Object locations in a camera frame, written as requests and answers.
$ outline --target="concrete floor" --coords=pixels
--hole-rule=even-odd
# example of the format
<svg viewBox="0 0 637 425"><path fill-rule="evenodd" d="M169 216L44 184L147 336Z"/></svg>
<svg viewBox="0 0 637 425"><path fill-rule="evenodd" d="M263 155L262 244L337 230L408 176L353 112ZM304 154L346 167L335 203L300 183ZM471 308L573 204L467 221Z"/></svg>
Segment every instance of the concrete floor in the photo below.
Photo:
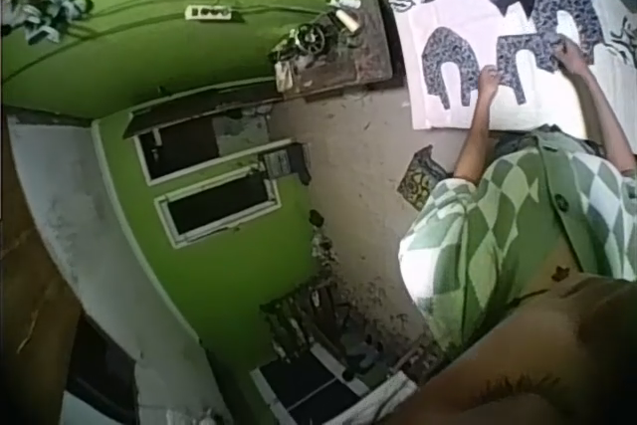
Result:
<svg viewBox="0 0 637 425"><path fill-rule="evenodd" d="M276 105L270 131L274 139L309 144L311 199L357 305L397 339L417 337L424 323L398 265L400 238L417 212L396 188L413 154L428 144L434 159L451 168L465 132L413 130L406 89Z"/></svg>

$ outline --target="green ceiling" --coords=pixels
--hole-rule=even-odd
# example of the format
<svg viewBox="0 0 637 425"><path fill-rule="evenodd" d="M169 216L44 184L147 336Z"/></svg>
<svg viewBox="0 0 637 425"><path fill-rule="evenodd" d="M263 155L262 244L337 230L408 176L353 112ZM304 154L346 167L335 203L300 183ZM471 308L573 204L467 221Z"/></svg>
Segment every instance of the green ceiling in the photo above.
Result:
<svg viewBox="0 0 637 425"><path fill-rule="evenodd" d="M92 1L95 18L82 24L92 39L28 46L20 30L3 39L3 103L101 117L157 98L160 86L177 93L268 76L269 50L312 15L267 10L246 13L244 23L200 24L183 20L184 7L323 8L323 0Z"/></svg>

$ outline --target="wall outlet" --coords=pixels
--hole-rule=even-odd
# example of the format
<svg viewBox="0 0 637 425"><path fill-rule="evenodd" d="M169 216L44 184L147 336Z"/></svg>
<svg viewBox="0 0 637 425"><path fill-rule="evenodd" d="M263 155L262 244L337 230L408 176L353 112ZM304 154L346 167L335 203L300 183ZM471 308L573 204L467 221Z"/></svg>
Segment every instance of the wall outlet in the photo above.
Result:
<svg viewBox="0 0 637 425"><path fill-rule="evenodd" d="M224 5L189 5L186 20L232 20L232 9Z"/></svg>

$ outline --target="dark window pane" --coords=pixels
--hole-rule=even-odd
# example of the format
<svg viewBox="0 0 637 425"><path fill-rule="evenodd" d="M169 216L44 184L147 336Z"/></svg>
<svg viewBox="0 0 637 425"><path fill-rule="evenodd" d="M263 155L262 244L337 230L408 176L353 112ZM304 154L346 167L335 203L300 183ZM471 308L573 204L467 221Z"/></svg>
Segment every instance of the dark window pane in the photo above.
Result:
<svg viewBox="0 0 637 425"><path fill-rule="evenodd" d="M325 423L352 407L358 400L358 396L349 387L337 380L288 412L300 425Z"/></svg>
<svg viewBox="0 0 637 425"><path fill-rule="evenodd" d="M265 203L268 199L264 175L253 173L171 201L168 211L177 232L184 234Z"/></svg>
<svg viewBox="0 0 637 425"><path fill-rule="evenodd" d="M85 317L78 322L67 390L119 423L136 422L134 361Z"/></svg>
<svg viewBox="0 0 637 425"><path fill-rule="evenodd" d="M209 114L215 110L239 110L246 106L280 102L282 99L282 95L277 91L277 84L273 81L206 90L136 111L126 127L123 139L141 135L153 128L159 128L185 118Z"/></svg>
<svg viewBox="0 0 637 425"><path fill-rule="evenodd" d="M260 370L286 408L334 380L331 372L310 351L303 352L292 363L274 360Z"/></svg>
<svg viewBox="0 0 637 425"><path fill-rule="evenodd" d="M152 132L139 137L150 178L203 163L219 157L219 147L210 116L189 119L159 131L161 145Z"/></svg>

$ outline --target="argyle pattern shirt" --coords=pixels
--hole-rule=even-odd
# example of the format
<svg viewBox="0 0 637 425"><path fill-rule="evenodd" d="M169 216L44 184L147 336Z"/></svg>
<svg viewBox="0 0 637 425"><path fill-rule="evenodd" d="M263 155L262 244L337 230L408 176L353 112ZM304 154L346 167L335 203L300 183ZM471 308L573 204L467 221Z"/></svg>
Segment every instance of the argyle pattern shirt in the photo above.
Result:
<svg viewBox="0 0 637 425"><path fill-rule="evenodd" d="M403 281L443 349L469 345L566 240L581 272L634 281L636 178L561 132L441 181L401 241Z"/></svg>

